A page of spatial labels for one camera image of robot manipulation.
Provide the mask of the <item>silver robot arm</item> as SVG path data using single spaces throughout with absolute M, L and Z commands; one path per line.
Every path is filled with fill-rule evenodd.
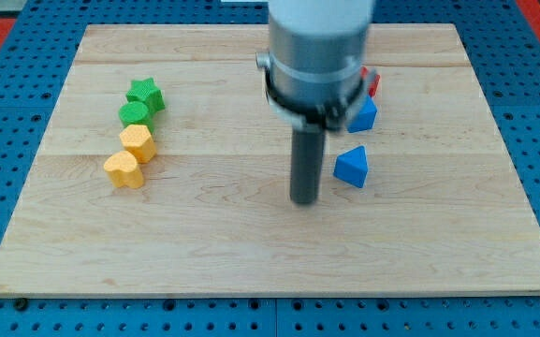
M 374 0 L 269 0 L 269 49 L 256 55 L 270 107 L 297 131 L 338 132 L 363 105 Z

